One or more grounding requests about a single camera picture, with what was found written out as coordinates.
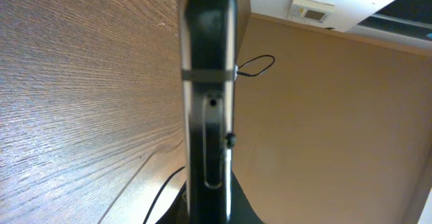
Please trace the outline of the black Galaxy flip smartphone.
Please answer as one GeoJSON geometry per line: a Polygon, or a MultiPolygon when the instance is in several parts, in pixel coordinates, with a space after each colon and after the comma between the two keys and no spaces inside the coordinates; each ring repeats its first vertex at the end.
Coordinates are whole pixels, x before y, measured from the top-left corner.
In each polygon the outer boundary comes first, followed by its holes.
{"type": "Polygon", "coordinates": [[[237,0],[178,0],[190,223],[229,223],[237,0]]]}

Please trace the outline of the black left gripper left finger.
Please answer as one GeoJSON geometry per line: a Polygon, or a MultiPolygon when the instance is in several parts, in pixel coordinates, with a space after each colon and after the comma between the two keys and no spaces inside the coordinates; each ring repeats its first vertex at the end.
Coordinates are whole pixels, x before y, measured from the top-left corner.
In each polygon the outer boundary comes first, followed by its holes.
{"type": "Polygon", "coordinates": [[[188,224],[186,184],[183,184],[171,206],[156,224],[188,224]]]}

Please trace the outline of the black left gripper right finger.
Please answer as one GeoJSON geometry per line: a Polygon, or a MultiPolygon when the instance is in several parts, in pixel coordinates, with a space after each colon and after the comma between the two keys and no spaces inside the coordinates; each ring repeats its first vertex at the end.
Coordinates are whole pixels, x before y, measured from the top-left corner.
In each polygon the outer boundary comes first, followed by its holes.
{"type": "Polygon", "coordinates": [[[232,173],[231,224],[264,224],[249,203],[236,176],[232,173]]]}

